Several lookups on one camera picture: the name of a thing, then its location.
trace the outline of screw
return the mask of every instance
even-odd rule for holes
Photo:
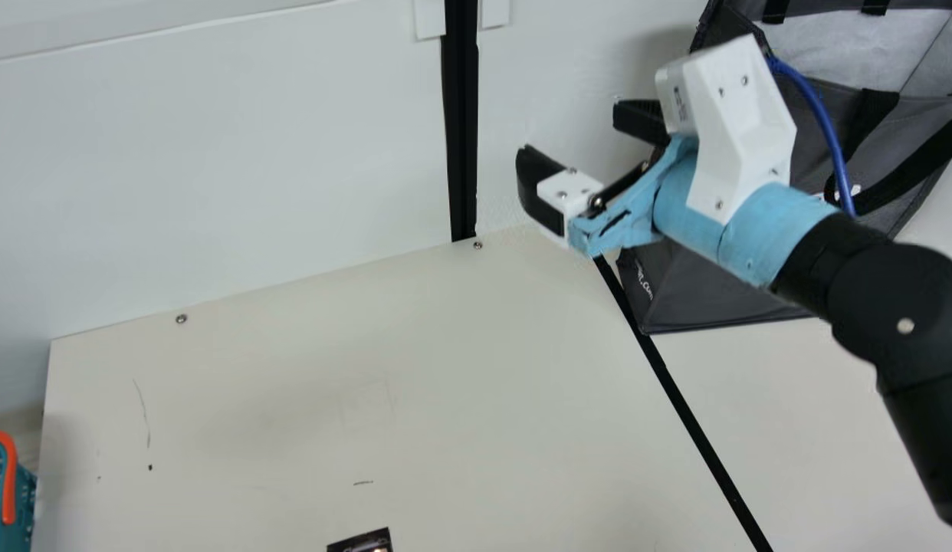
[[[902,318],[899,321],[897,328],[900,334],[908,335],[911,334],[911,332],[913,332],[915,329],[915,322],[911,318]]]

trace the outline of teal basket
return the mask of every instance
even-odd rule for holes
[[[9,435],[0,431],[0,552],[28,552],[34,532],[34,503],[37,502],[37,476],[16,464],[16,447]],[[13,499],[8,501],[7,476],[15,478]]]

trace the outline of white bracket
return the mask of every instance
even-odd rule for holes
[[[662,67],[657,94],[666,130],[700,141],[687,207],[727,224],[761,186],[788,185],[796,125],[753,35]]]
[[[510,0],[481,0],[480,28],[497,28],[510,25]]]
[[[415,36],[420,41],[445,36],[445,3],[454,0],[414,0]]]
[[[540,226],[540,230],[561,247],[570,248],[568,221],[587,211],[589,200],[603,188],[605,186],[601,182],[575,169],[567,169],[558,172],[553,177],[543,179],[537,186],[538,198],[560,211],[563,216],[561,228],[564,229],[564,237],[554,234],[543,226]]]

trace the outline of scuff mark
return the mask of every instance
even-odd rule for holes
[[[136,393],[139,393],[139,402],[143,404],[143,419],[146,420],[146,448],[149,448],[153,443],[153,429],[149,427],[149,413],[146,411],[146,399],[143,398],[143,391],[139,388],[139,382],[136,381],[136,378],[132,378],[132,383],[136,385]]]

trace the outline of gray tote bag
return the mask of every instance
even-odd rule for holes
[[[952,0],[713,0],[692,51],[748,34],[809,78],[848,160],[859,221],[895,235],[952,158]],[[798,128],[790,184],[837,203],[816,118],[776,81]],[[626,249],[617,265],[647,333],[808,315],[669,240]]]

